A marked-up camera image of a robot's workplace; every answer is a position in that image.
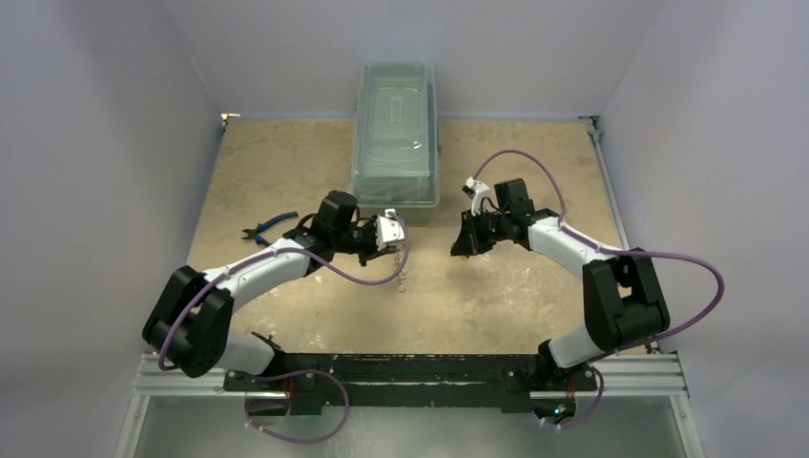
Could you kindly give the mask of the aluminium frame rail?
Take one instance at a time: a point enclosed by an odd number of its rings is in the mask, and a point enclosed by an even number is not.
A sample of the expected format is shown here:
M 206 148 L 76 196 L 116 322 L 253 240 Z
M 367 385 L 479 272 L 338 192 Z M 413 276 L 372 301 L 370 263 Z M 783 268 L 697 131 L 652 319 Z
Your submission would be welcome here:
M 529 380 L 530 355 L 392 355 L 301 353 L 289 355 L 285 372 L 289 382 L 260 382 L 234 369 L 214 368 L 190 378 L 180 371 L 162 371 L 156 356 L 141 359 L 134 392 L 152 396 L 260 397 L 311 392 L 334 384 L 319 376 L 304 375 L 305 368 L 319 369 L 336 377 L 346 388 L 427 388 L 492 386 L 508 394 L 524 392 L 533 399 L 563 398 L 572 392 L 592 397 L 598 390 L 606 396 L 676 396 L 687 392 L 681 365 L 675 355 L 621 354 L 579 369 L 566 382 L 539 383 Z

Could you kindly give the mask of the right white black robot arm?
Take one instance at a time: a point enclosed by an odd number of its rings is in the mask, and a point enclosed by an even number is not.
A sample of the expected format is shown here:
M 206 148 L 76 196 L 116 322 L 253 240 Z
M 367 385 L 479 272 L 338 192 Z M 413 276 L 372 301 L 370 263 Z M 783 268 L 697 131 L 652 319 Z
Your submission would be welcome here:
M 535 208 L 521 178 L 488 186 L 470 177 L 462 189 L 471 204 L 451 256 L 479 256 L 511 241 L 581 281 L 582 324 L 539 344 L 528 383 L 557 388 L 591 360 L 668 330 L 670 313 L 651 260 L 602 245 L 556 212 Z

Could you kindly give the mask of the clear plastic storage box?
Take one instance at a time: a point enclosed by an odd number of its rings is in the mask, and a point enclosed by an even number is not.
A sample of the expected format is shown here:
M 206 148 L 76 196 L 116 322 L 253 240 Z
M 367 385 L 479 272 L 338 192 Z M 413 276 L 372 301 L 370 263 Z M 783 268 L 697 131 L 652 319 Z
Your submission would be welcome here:
M 362 209 L 393 208 L 407 223 L 432 220 L 440 200 L 436 112 L 430 63 L 363 66 L 348 179 Z

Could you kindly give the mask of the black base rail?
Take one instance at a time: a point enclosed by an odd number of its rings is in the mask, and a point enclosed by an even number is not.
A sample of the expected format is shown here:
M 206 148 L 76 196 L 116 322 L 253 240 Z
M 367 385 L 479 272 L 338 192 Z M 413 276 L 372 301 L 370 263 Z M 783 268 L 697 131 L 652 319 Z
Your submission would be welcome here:
M 532 354 L 286 353 L 266 372 L 235 369 L 228 392 L 277 398 L 291 415 L 319 415 L 326 407 L 497 408 L 503 413 L 570 417 L 579 392 L 594 392 L 592 369 L 551 371 Z

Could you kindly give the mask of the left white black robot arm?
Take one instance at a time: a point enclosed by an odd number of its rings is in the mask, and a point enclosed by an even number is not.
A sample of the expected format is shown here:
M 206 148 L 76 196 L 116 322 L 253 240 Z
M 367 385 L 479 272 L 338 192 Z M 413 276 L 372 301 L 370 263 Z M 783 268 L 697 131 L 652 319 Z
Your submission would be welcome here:
M 357 257 L 360 265 L 395 254 L 398 266 L 379 280 L 355 277 L 334 265 L 335 256 Z M 142 338 L 157 352 L 162 371 L 195 378 L 214 368 L 247 374 L 259 389 L 281 384 L 280 348 L 258 334 L 239 337 L 231 320 L 244 305 L 290 281 L 326 268 L 356 284 L 394 281 L 409 255 L 409 234 L 394 209 L 362 217 L 359 203 L 344 191 L 331 191 L 319 209 L 303 217 L 276 241 L 242 260 L 198 271 L 185 265 L 168 279 L 144 324 Z

